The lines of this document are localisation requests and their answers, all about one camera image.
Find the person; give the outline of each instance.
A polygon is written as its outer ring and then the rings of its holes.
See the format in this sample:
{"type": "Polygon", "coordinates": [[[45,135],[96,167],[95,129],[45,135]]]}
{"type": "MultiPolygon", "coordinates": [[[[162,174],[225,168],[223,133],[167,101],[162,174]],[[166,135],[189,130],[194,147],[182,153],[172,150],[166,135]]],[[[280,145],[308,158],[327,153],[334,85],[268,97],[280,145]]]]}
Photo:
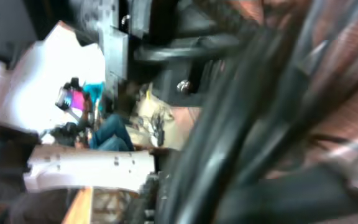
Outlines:
{"type": "Polygon", "coordinates": [[[88,145],[76,141],[75,147],[88,147],[100,151],[134,151],[134,145],[125,127],[126,124],[131,123],[118,114],[112,114],[104,121],[100,128],[93,133],[88,145]]]}

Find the person's leg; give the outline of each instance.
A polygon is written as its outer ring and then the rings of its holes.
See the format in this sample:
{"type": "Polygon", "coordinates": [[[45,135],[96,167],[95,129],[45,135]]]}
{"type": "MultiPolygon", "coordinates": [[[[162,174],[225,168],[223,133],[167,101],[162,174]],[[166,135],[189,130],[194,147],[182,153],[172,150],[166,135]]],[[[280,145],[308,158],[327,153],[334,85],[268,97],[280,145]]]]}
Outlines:
{"type": "Polygon", "coordinates": [[[89,146],[91,149],[97,149],[100,145],[102,145],[105,141],[114,135],[118,138],[121,138],[127,145],[128,149],[133,150],[134,145],[132,144],[131,137],[129,137],[121,117],[117,114],[111,115],[100,126],[99,130],[93,134],[92,139],[89,141],[89,146]]]}
{"type": "Polygon", "coordinates": [[[129,152],[133,149],[129,149],[125,144],[124,140],[117,136],[113,136],[105,141],[101,146],[98,147],[100,151],[114,151],[114,152],[129,152]]]}

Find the seated person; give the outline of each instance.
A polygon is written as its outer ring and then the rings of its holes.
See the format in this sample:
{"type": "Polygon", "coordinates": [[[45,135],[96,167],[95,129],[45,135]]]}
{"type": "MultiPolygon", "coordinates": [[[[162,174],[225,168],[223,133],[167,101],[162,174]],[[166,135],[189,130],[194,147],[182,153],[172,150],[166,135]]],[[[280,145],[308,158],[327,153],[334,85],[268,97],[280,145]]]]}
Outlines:
{"type": "Polygon", "coordinates": [[[125,127],[125,124],[129,124],[128,122],[118,114],[112,114],[93,133],[88,146],[83,142],[76,141],[75,147],[88,147],[100,151],[134,151],[134,145],[125,127]]]}

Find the blue jeans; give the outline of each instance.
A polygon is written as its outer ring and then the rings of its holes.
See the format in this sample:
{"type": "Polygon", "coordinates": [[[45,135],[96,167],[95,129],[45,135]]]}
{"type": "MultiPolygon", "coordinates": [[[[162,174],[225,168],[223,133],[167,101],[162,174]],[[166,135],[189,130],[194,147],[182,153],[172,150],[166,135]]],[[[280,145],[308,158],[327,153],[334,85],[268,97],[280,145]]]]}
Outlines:
{"type": "Polygon", "coordinates": [[[89,147],[100,151],[134,151],[125,124],[129,121],[117,114],[111,115],[93,134],[89,147]]]}

